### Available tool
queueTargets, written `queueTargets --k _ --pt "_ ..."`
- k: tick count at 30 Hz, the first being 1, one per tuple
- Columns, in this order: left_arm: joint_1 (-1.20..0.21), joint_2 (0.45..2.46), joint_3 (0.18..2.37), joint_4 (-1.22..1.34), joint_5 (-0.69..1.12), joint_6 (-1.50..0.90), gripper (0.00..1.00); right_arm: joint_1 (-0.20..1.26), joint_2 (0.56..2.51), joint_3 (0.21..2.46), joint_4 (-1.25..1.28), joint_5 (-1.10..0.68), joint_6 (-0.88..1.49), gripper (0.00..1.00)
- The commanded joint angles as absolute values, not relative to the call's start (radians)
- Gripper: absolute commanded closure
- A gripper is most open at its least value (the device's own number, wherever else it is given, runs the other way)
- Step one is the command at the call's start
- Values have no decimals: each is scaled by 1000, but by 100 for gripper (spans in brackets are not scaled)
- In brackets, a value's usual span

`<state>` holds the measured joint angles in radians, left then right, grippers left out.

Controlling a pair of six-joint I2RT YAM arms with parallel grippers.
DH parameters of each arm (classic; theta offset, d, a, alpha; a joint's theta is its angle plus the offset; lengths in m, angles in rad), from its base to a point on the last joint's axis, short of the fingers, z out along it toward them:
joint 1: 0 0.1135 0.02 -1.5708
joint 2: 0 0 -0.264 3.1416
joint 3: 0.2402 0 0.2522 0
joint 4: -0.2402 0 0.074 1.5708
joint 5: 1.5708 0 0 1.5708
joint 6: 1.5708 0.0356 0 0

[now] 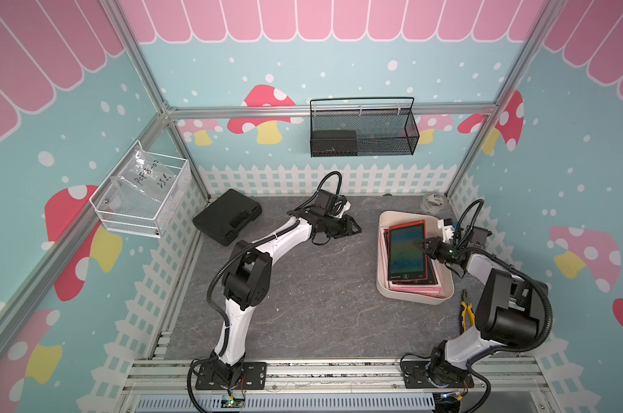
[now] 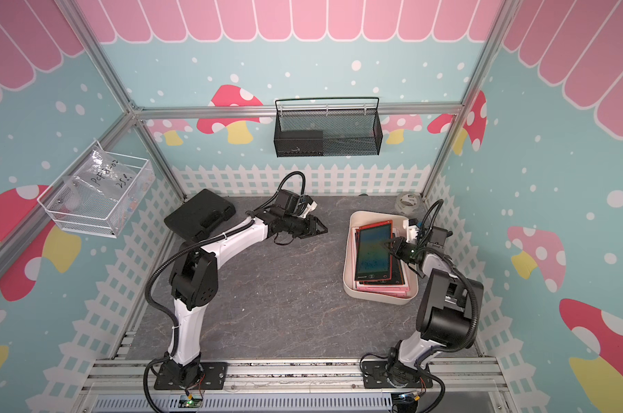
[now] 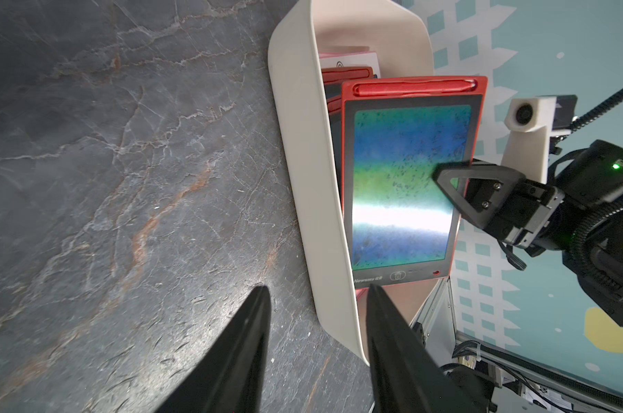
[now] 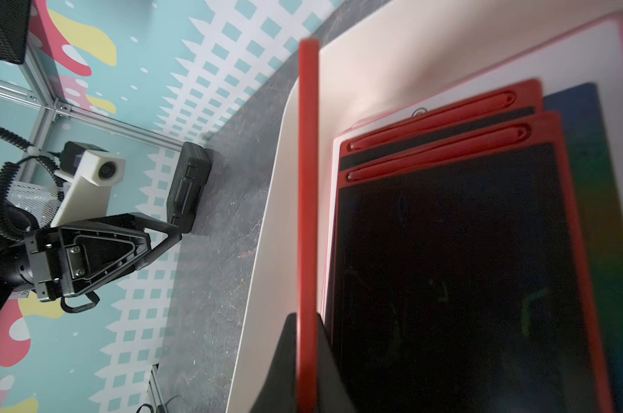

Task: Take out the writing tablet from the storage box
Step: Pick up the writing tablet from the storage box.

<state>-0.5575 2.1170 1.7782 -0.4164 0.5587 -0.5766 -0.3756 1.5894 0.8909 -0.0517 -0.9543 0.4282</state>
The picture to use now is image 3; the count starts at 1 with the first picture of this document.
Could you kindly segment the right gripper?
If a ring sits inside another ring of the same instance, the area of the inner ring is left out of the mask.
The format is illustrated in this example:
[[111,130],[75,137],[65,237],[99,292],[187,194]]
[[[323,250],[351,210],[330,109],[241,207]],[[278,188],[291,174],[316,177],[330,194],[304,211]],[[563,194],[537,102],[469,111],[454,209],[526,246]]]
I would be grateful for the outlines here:
[[564,192],[492,163],[440,163],[433,179],[461,216],[511,247],[526,249],[564,200]]

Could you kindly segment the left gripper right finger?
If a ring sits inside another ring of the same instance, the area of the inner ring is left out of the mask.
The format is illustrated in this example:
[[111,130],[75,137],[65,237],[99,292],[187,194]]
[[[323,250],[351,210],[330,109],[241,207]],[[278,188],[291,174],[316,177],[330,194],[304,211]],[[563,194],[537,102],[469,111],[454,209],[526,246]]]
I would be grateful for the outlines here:
[[366,331],[376,412],[475,412],[477,406],[449,380],[385,290],[367,293]]

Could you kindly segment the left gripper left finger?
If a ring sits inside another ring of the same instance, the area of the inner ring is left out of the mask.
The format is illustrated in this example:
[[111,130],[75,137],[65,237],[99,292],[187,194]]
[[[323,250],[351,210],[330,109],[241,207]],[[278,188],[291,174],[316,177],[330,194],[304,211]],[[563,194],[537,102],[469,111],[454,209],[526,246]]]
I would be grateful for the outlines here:
[[272,303],[252,289],[199,364],[158,412],[258,412],[268,361]]

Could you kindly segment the red frame writing tablet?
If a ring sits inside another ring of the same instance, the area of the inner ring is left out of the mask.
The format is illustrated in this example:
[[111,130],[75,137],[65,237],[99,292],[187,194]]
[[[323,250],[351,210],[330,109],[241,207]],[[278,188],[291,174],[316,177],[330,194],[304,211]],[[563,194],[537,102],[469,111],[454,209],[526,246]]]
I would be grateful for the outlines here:
[[459,212],[434,175],[473,160],[487,85],[483,76],[342,85],[340,201],[356,289],[449,274]]

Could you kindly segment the white plastic storage box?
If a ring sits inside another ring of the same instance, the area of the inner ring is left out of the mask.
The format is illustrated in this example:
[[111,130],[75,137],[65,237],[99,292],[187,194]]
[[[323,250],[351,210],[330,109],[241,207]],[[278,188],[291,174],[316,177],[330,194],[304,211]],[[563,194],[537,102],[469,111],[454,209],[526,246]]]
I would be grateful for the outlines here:
[[273,31],[268,70],[319,323],[366,360],[366,300],[354,291],[319,61],[359,47],[377,53],[383,77],[434,72],[423,20],[392,1],[296,3]]

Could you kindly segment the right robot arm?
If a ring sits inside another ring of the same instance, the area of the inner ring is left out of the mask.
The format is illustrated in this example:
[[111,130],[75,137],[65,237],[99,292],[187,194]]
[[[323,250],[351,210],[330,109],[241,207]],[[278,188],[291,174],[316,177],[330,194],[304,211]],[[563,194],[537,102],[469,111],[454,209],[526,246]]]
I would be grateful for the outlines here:
[[562,152],[569,135],[623,103],[623,88],[582,116],[573,95],[514,99],[497,165],[443,163],[434,179],[471,225],[516,249],[560,251],[583,292],[623,328],[623,148],[604,140]]

